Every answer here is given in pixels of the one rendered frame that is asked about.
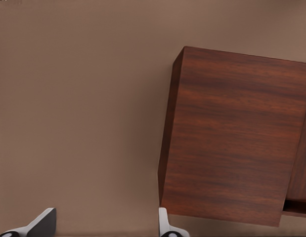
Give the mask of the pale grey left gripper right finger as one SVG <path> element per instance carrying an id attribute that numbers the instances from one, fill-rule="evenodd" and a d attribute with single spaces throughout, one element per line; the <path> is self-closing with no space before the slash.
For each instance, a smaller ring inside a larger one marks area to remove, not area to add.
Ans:
<path id="1" fill-rule="evenodd" d="M 166 208 L 159 207 L 159 237 L 190 237 L 188 231 L 170 225 Z"/>

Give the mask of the dark brown wooden box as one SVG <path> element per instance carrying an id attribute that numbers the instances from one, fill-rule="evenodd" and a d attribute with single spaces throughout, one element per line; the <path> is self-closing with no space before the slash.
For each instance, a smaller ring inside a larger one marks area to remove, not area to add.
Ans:
<path id="1" fill-rule="evenodd" d="M 277 227 L 306 217 L 306 63 L 185 46 L 158 167 L 170 214 Z"/>

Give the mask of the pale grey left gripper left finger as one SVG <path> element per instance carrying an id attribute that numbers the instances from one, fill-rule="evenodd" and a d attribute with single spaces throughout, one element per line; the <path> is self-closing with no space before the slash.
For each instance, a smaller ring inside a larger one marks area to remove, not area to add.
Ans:
<path id="1" fill-rule="evenodd" d="M 3 232 L 0 237 L 54 237 L 56 226 L 57 211 L 50 207 L 28 225 Z"/>

